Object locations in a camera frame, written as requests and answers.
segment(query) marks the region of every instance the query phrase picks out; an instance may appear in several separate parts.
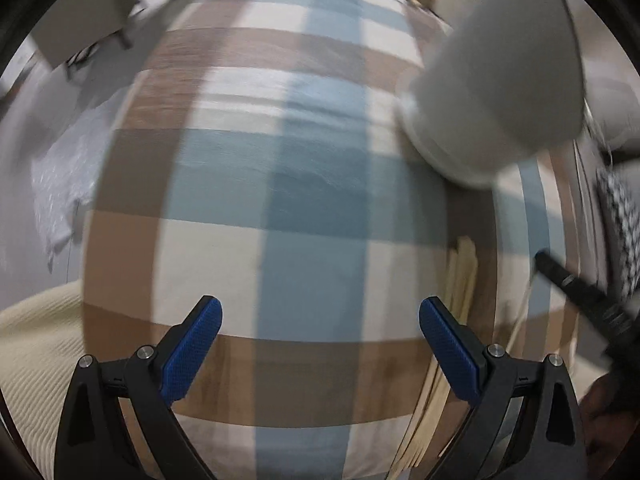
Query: table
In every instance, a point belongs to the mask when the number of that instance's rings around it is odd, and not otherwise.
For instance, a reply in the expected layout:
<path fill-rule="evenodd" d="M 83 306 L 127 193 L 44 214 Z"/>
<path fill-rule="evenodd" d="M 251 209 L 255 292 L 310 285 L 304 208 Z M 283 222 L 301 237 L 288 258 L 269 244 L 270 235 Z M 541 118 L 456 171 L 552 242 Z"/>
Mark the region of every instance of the table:
<path fill-rule="evenodd" d="M 90 225 L 85 345 L 124 357 L 218 297 L 220 335 L 173 409 L 221 479 L 385 477 L 431 357 L 417 307 L 459 236 L 485 343 L 505 342 L 537 250 L 579 264 L 563 153 L 465 190 L 396 127 L 398 78 L 442 34 L 396 0 L 194 0 L 136 77 Z M 514 354 L 570 362 L 565 306 L 536 282 Z M 408 478 L 465 410 L 451 395 Z"/>

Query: blue textured pad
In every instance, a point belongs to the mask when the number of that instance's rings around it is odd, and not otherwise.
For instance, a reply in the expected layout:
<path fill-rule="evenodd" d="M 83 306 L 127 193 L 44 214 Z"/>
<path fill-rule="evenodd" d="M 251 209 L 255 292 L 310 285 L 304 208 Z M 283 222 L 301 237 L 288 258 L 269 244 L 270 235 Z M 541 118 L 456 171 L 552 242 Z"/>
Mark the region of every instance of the blue textured pad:
<path fill-rule="evenodd" d="M 168 406 L 187 394 L 221 325 L 222 306 L 216 298 L 212 298 L 162 369 L 160 394 Z"/>
<path fill-rule="evenodd" d="M 429 298 L 420 305 L 420 329 L 456 397 L 475 406 L 480 400 L 478 368 Z"/>

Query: silver bolt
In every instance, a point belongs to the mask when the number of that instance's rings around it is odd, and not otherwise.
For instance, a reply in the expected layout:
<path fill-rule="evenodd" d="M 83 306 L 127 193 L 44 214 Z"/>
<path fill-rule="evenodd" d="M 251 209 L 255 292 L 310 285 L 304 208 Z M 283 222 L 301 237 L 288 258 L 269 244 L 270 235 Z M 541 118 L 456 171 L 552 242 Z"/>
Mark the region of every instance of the silver bolt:
<path fill-rule="evenodd" d="M 492 357 L 502 357 L 504 355 L 504 348 L 496 343 L 489 345 L 486 351 L 489 352 L 489 355 Z"/>
<path fill-rule="evenodd" d="M 91 357 L 89 354 L 83 355 L 81 358 L 78 359 L 78 366 L 81 368 L 88 368 L 89 366 L 91 366 L 91 363 L 93 362 L 94 362 L 94 358 Z"/>
<path fill-rule="evenodd" d="M 549 354 L 548 359 L 553 366 L 562 366 L 564 364 L 564 361 L 558 354 Z"/>
<path fill-rule="evenodd" d="M 140 359 L 149 359 L 154 354 L 154 348 L 152 346 L 146 345 L 138 348 L 136 355 Z"/>

